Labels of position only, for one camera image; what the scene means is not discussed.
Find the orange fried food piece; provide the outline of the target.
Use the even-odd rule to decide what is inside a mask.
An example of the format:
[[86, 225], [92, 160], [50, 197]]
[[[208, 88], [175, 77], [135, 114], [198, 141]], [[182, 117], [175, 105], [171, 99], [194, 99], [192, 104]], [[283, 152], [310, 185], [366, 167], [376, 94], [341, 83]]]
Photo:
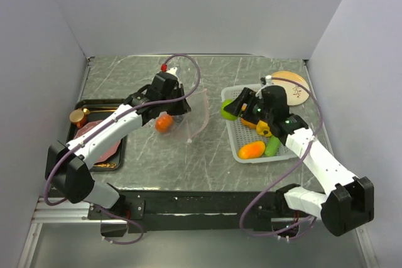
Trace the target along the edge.
[[[241, 113], [243, 113], [246, 109], [247, 105], [243, 104], [242, 105], [242, 109], [241, 109]], [[250, 129], [256, 129], [257, 128], [257, 124], [254, 121], [249, 121], [249, 120], [245, 120], [243, 117], [241, 117], [241, 123], [242, 125], [250, 128]]]

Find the orange pumpkin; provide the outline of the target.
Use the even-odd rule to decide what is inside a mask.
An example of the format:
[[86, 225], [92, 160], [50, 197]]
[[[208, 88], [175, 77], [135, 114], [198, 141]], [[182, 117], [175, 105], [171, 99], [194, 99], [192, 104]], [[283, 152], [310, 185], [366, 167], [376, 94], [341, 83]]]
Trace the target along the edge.
[[170, 130], [171, 126], [173, 125], [174, 120], [173, 117], [168, 114], [160, 115], [155, 122], [155, 129], [159, 133], [166, 133]]

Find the yellow bell pepper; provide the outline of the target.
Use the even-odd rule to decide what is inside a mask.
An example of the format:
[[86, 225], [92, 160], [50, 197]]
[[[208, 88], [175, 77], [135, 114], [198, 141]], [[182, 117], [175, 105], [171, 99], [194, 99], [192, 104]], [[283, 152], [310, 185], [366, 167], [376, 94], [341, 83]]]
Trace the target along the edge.
[[263, 137], [271, 137], [272, 133], [269, 125], [264, 121], [259, 121], [256, 126], [256, 133]]

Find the clear zip top bag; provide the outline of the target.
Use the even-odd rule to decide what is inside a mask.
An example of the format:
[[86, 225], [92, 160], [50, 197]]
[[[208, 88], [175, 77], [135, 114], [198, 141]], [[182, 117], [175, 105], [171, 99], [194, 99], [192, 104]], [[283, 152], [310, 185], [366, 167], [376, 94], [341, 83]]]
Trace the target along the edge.
[[207, 100], [207, 89], [197, 89], [187, 99], [191, 111], [183, 115], [172, 116], [174, 123], [166, 133], [159, 133], [162, 137], [190, 144], [195, 136], [200, 134], [209, 122], [209, 104]]

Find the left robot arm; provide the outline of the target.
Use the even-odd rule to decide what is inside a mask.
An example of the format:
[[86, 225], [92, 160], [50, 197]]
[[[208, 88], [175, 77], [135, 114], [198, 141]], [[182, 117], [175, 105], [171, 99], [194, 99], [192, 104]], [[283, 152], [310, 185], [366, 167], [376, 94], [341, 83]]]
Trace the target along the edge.
[[89, 169], [115, 143], [161, 113], [190, 112], [187, 96], [176, 68], [159, 72], [151, 84], [129, 95], [89, 132], [66, 144], [52, 144], [46, 161], [44, 196], [54, 187], [71, 203], [87, 201], [101, 206], [109, 218], [119, 218], [125, 210], [122, 195], [111, 185], [95, 181]]

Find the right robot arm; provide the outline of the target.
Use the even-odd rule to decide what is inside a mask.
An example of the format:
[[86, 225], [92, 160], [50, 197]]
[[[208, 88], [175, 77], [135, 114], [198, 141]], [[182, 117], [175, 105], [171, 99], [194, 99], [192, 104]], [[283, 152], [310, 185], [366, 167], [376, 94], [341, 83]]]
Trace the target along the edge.
[[323, 188], [323, 193], [317, 193], [296, 184], [282, 187], [274, 206], [279, 215], [306, 213], [321, 219], [337, 237], [373, 220], [373, 183], [339, 163], [308, 124], [290, 112], [283, 87], [270, 85], [260, 92], [245, 87], [222, 110], [235, 118], [267, 123], [273, 137], [298, 156], [298, 163], [304, 164]]

